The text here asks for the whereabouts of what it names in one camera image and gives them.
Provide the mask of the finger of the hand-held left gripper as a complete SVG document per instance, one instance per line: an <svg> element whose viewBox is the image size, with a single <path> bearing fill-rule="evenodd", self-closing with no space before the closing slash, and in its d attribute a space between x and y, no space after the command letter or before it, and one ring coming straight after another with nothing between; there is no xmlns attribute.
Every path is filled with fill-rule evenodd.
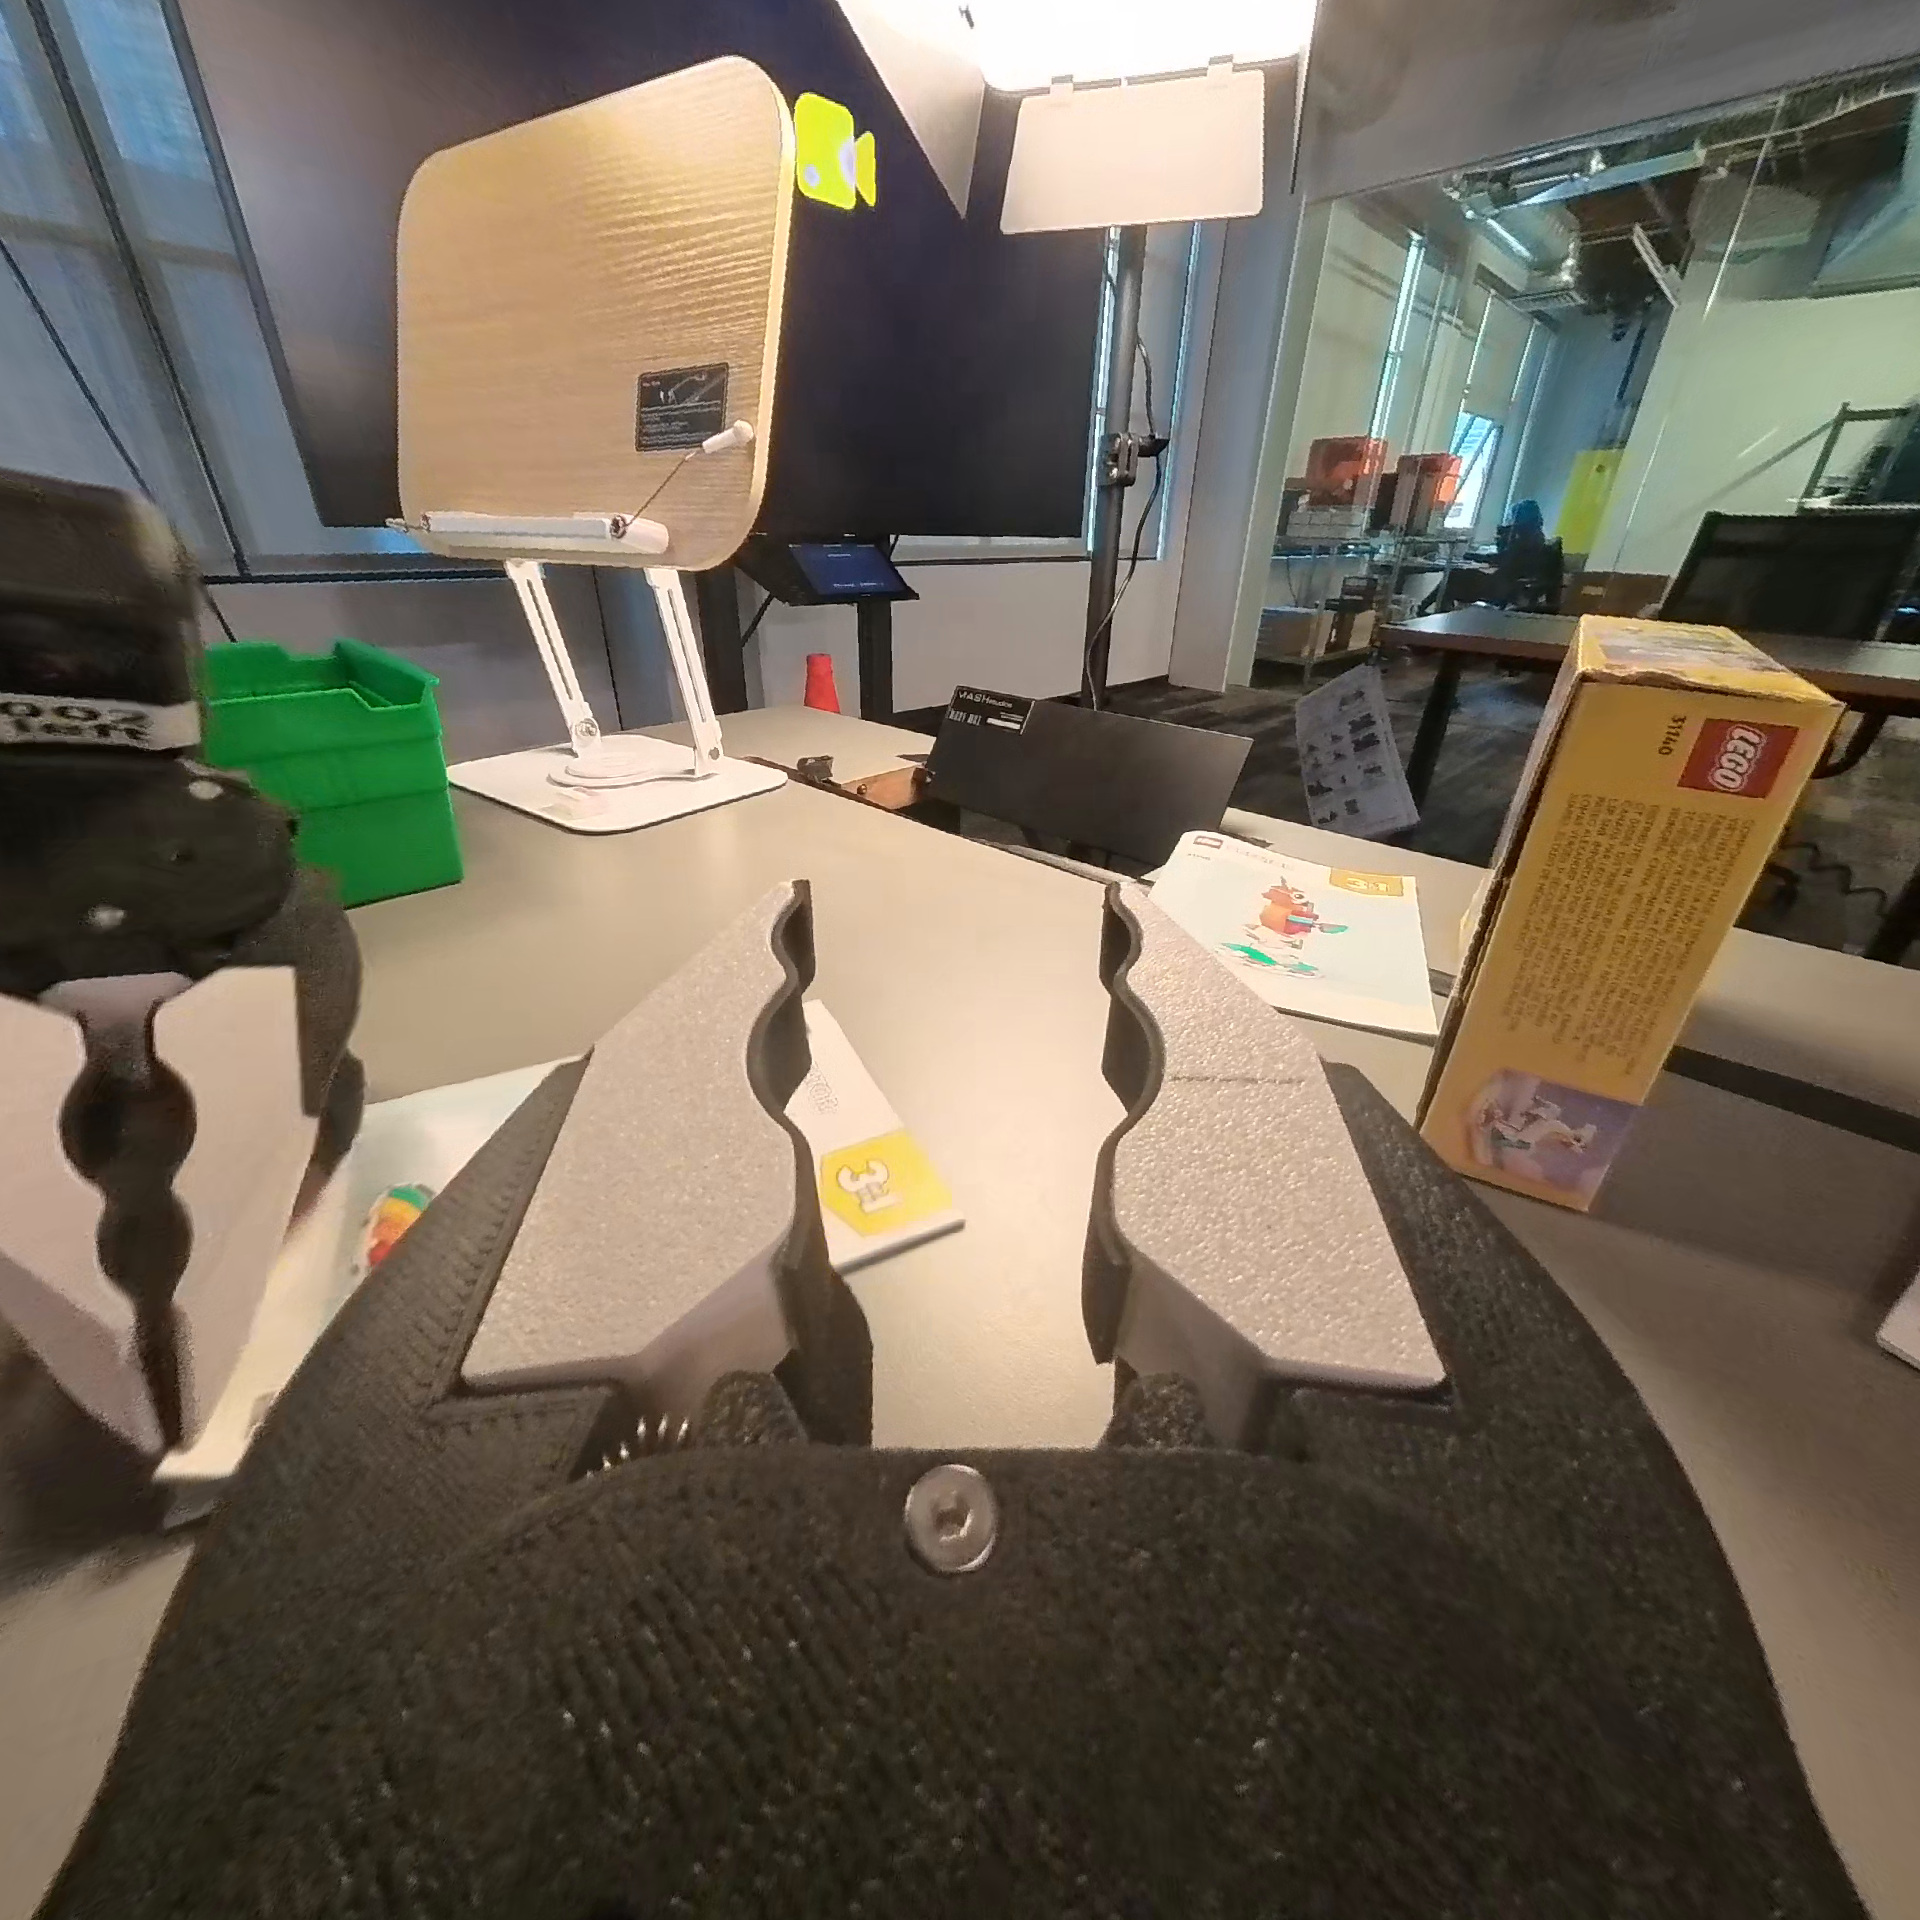
<svg viewBox="0 0 1920 1920"><path fill-rule="evenodd" d="M150 1058L189 1092L177 1174L189 1263L177 1283L179 1448L165 1489L222 1489L323 1332L326 1195L298 1215L323 1118L303 1112L298 973L222 968L150 1010Z"/></svg>
<svg viewBox="0 0 1920 1920"><path fill-rule="evenodd" d="M137 1360L137 1312L101 1273L101 1191L65 1151L59 1114L85 1066L84 1024L0 1001L0 1315L84 1413L165 1450Z"/></svg>

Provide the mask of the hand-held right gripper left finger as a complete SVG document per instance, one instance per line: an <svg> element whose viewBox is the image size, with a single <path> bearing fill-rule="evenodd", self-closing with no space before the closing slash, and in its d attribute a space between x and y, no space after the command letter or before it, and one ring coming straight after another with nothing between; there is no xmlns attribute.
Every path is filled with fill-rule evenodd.
<svg viewBox="0 0 1920 1920"><path fill-rule="evenodd" d="M800 1399L839 1391L841 1278L789 1118L809 979L809 880L780 880L590 1051L470 1342L476 1391L707 1399L785 1367Z"/></svg>

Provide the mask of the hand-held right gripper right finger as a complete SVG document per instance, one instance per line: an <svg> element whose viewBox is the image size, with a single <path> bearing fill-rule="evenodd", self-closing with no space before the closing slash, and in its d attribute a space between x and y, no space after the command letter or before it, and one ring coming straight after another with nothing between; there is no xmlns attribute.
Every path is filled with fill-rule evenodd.
<svg viewBox="0 0 1920 1920"><path fill-rule="evenodd" d="M1449 1380L1322 1051L1137 880L1102 884L1102 1084L1081 1328L1100 1367L1202 1399Z"/></svg>

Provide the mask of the unicorn instruction booklet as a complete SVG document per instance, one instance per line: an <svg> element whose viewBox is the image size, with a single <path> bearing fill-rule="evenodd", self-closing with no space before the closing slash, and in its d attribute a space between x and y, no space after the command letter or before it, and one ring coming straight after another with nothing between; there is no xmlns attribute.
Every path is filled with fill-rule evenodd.
<svg viewBox="0 0 1920 1920"><path fill-rule="evenodd" d="M963 1231L963 1209L924 1142L905 1123L826 1001L805 1001L809 1072L789 1101L816 1160L826 1256L858 1273ZM526 1106L556 1058L449 1084L363 1112L339 1209L333 1292L356 1292L454 1174Z"/></svg>

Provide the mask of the seahorse instruction booklet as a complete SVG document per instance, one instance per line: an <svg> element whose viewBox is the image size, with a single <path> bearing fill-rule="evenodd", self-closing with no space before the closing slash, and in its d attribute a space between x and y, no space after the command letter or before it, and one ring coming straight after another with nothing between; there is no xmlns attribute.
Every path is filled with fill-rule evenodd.
<svg viewBox="0 0 1920 1920"><path fill-rule="evenodd" d="M1407 873L1188 834L1146 898L1271 1010L1406 1039L1441 1026Z"/></svg>

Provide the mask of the yellow lego box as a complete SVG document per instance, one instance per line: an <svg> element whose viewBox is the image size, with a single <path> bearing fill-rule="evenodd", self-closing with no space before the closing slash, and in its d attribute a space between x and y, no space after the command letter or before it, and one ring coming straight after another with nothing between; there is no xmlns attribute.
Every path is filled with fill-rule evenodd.
<svg viewBox="0 0 1920 1920"><path fill-rule="evenodd" d="M1579 621L1463 921L1441 1165L1594 1209L1834 734L1839 697L1726 623Z"/></svg>

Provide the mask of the green plastic bin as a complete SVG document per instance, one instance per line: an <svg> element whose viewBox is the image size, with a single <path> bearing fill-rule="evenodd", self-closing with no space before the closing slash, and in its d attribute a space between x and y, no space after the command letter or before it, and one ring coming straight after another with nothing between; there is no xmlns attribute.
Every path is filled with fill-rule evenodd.
<svg viewBox="0 0 1920 1920"><path fill-rule="evenodd" d="M293 849L346 909L462 880L441 681L385 645L211 639L205 763L293 812Z"/></svg>

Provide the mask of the printed paper sheet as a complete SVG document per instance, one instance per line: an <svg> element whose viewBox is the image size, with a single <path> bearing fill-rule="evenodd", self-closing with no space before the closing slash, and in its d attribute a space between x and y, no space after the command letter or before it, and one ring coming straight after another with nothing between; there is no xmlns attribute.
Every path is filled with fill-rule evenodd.
<svg viewBox="0 0 1920 1920"><path fill-rule="evenodd" d="M1419 829L1379 664L1356 664L1302 697L1295 758L1312 829L1369 845L1394 845Z"/></svg>

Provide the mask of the long brown table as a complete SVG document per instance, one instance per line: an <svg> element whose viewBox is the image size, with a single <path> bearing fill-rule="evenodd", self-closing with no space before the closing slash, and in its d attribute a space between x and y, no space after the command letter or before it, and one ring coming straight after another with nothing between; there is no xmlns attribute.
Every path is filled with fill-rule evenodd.
<svg viewBox="0 0 1920 1920"><path fill-rule="evenodd" d="M1407 615L1381 623L1381 645L1438 657L1430 697L1419 708L1416 751L1407 751L1407 794L1423 799L1456 684L1471 664L1536 668L1558 673L1579 637L1579 615L1507 615L1507 610L1453 610L1453 615ZM1844 637L1750 637L1770 657L1792 664L1800 681L1824 684L1844 711L1857 711L1849 746L1827 763L1827 778L1859 768L1867 746L1881 723L1920 719L1920 645L1915 639L1844 639Z"/></svg>

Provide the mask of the black light stand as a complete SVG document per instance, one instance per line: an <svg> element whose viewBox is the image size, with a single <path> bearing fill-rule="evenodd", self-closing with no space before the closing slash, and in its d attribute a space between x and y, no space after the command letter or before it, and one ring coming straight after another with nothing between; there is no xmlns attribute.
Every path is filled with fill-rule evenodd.
<svg viewBox="0 0 1920 1920"><path fill-rule="evenodd" d="M1089 621L1081 621L1081 668L1076 700L1102 708L1111 693L1111 629L1120 604L1120 523L1124 489L1137 483L1137 460L1160 470L1164 435L1146 423L1137 435L1137 375L1154 390L1154 372L1144 352L1144 265L1146 227L1114 227L1102 259L1102 385L1100 385L1100 444L1094 444L1094 548L1089 548Z"/></svg>

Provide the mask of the wooden book stand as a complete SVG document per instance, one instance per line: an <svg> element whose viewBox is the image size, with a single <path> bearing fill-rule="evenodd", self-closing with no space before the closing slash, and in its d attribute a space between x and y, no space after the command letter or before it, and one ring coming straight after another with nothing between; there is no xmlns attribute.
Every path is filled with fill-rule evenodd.
<svg viewBox="0 0 1920 1920"><path fill-rule="evenodd" d="M751 538L774 470L800 131L739 54L417 164L400 214L400 525L515 588L564 746L454 791L620 836L774 794L734 763L683 574ZM643 571L689 746L607 734L551 571Z"/></svg>

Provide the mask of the black office chair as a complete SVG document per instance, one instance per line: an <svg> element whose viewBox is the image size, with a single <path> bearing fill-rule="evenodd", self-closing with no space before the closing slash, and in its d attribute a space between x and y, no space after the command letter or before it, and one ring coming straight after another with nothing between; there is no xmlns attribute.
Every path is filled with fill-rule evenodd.
<svg viewBox="0 0 1920 1920"><path fill-rule="evenodd" d="M1871 639L1915 574L1915 538L1915 505L1708 510L1658 598L1658 621Z"/></svg>

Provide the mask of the large black display screen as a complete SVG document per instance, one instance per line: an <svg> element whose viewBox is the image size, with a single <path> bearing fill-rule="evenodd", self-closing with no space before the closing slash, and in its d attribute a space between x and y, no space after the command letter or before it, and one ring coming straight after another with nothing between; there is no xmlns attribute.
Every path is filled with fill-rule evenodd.
<svg viewBox="0 0 1920 1920"><path fill-rule="evenodd" d="M951 208L839 5L187 0L289 423L326 525L400 515L400 214L470 135L745 54L876 135L876 208L797 199L774 538L1076 538L1102 237L1001 235L1013 109Z"/></svg>

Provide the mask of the studio light panel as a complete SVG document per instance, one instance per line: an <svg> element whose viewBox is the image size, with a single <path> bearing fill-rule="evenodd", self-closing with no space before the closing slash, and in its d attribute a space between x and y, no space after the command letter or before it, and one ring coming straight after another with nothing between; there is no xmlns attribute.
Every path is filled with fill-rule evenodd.
<svg viewBox="0 0 1920 1920"><path fill-rule="evenodd" d="M841 0L959 214L1013 101L1001 235L1255 220L1270 74L1307 101L1314 0Z"/></svg>

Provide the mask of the small wall tablet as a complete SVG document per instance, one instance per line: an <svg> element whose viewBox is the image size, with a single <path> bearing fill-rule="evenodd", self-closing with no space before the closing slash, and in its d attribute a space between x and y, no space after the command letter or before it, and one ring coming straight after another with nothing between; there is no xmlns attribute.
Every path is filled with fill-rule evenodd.
<svg viewBox="0 0 1920 1920"><path fill-rule="evenodd" d="M734 567L789 610L913 604L899 561L871 538L745 538Z"/></svg>

